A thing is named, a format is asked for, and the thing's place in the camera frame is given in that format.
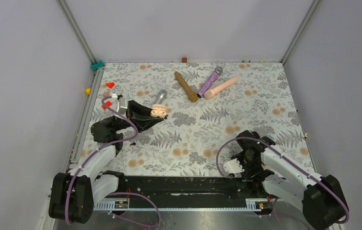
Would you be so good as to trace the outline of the beige charging case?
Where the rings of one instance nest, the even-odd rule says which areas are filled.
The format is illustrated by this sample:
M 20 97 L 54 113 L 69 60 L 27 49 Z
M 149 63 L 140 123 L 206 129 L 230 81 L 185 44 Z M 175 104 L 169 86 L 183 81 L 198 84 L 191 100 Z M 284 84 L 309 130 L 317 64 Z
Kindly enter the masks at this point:
M 150 115 L 152 117 L 164 118 L 167 115 L 166 110 L 167 110 L 167 108 L 166 108 L 165 105 L 153 104 L 152 107 L 151 107 Z

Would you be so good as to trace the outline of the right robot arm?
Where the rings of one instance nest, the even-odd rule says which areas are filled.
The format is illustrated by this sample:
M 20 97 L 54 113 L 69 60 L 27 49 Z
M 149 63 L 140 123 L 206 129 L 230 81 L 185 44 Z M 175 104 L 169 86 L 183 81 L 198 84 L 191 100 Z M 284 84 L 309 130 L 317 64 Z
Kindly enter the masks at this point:
M 316 230 L 349 220 L 350 212 L 336 177 L 322 176 L 299 165 L 270 138 L 241 132 L 234 141 L 242 151 L 223 165 L 229 176 L 252 180 L 253 193 L 281 198 L 300 211 Z

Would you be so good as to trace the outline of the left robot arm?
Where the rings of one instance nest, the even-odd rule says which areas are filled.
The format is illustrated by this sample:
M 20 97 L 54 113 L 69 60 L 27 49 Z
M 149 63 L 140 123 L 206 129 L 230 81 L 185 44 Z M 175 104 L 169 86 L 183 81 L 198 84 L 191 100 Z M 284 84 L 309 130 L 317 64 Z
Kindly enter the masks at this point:
M 103 172 L 102 169 L 117 156 L 123 142 L 135 139 L 140 132 L 164 121 L 167 118 L 166 107 L 154 104 L 149 108 L 134 100 L 125 102 L 120 98 L 117 109 L 111 112 L 113 116 L 94 123 L 90 128 L 94 141 L 100 147 L 75 168 L 54 177 L 49 217 L 64 220 L 68 225 L 86 223 L 94 204 L 107 196 L 138 196 L 153 204 L 146 196 L 131 192 L 124 173 Z

